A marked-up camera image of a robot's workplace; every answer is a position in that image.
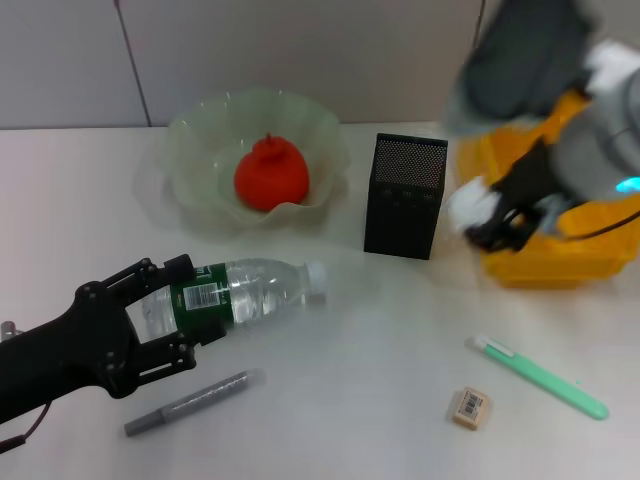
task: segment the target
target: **barcode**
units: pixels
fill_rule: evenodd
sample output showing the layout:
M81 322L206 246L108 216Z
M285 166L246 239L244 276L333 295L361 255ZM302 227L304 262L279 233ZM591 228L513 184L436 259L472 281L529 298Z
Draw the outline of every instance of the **barcode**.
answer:
M220 287L217 283L187 287L183 292L187 311L220 305Z
M462 406L458 413L464 415L465 417L470 418L471 420L475 420L478 416L477 408L482 405L482 399L477 397L471 392L467 392L462 402Z

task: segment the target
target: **red fruit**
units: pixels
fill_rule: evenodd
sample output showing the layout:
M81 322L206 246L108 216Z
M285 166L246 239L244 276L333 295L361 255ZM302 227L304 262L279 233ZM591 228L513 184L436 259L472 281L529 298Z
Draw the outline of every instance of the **red fruit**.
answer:
M309 170L293 143L267 133L242 158L233 181L244 203L268 212L281 203L304 200L309 191Z

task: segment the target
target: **marker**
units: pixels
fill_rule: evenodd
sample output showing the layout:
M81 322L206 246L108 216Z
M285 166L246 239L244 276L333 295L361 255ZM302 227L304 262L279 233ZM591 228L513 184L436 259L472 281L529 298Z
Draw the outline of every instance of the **marker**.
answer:
M264 378L264 372L260 369L238 373L127 423L124 426L125 434L127 437L135 437L147 430L175 422L231 395L240 393L255 383L263 383Z
M527 357L515 353L493 338L489 338L486 335L477 335L473 338L473 344L485 355L499 361L530 382L552 393L560 400L586 413L591 418L605 420L609 417L609 409L604 403L596 400L581 388L536 365Z

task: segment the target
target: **black box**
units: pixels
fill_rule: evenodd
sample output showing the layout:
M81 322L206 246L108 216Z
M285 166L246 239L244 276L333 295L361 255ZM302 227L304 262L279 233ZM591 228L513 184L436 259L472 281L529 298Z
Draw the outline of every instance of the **black box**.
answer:
M428 260L444 193L446 140L379 133L364 251Z

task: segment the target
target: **gray wall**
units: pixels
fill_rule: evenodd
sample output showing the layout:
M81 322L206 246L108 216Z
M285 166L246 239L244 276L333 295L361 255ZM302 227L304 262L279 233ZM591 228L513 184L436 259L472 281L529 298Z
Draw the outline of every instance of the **gray wall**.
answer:
M0 128L146 125L112 0L0 2Z
M143 126L117 0L0 3L0 128ZM482 0L120 0L151 123L249 85L343 121L438 119ZM589 0L640 47L640 3ZM487 0L486 25L499 0Z
M431 120L480 0L124 0L154 125L211 93L266 85L346 122Z

